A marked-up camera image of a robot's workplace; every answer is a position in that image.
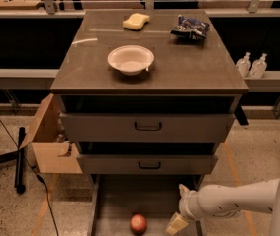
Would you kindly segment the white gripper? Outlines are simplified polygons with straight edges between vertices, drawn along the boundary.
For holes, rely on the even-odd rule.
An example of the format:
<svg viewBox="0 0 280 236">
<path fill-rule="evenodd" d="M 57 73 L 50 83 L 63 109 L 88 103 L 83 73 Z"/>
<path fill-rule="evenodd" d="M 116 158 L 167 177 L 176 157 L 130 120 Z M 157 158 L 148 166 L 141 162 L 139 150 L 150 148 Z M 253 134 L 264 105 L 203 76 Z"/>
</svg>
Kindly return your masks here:
<svg viewBox="0 0 280 236">
<path fill-rule="evenodd" d="M 166 234 L 174 236 L 179 231 L 186 228 L 189 224 L 188 220 L 201 220 L 206 217 L 206 213 L 200 204 L 200 192 L 190 190 L 183 184 L 179 185 L 179 213 L 175 212 L 168 225 L 166 226 Z"/>
</svg>

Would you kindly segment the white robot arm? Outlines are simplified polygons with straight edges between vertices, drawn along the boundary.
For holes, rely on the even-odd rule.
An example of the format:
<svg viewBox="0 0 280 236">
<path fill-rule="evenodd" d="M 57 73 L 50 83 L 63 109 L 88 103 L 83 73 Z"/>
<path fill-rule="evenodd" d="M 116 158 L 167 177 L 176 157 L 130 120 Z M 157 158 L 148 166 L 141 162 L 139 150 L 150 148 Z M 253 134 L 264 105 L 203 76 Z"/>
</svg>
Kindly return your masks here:
<svg viewBox="0 0 280 236">
<path fill-rule="evenodd" d="M 179 211 L 166 227 L 168 236 L 177 236 L 190 221 L 235 217 L 241 210 L 271 213 L 268 236 L 280 236 L 280 178 L 239 187 L 207 185 L 199 191 L 180 184 L 179 191 Z"/>
</svg>

